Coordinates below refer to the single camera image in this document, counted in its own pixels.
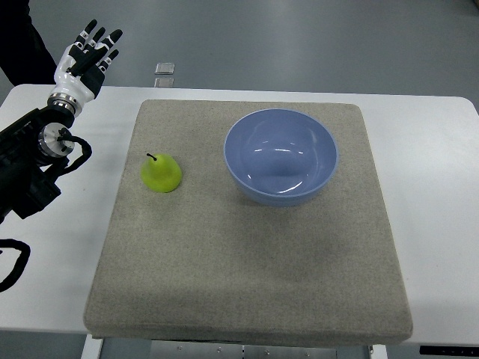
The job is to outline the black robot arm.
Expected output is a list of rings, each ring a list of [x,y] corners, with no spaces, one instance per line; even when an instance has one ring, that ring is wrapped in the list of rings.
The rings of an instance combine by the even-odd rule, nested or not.
[[[48,105],[34,109],[1,131],[1,220],[15,212],[25,219],[44,210],[60,194],[55,184],[67,166],[40,145],[45,126],[59,123],[69,129],[74,115]]]

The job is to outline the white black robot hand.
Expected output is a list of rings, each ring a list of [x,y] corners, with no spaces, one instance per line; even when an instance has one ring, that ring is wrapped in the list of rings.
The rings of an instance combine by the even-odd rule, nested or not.
[[[66,108],[79,116],[85,104],[96,99],[103,86],[106,71],[118,56],[114,48],[123,31],[107,34],[91,20],[69,45],[56,67],[55,87],[47,103]]]

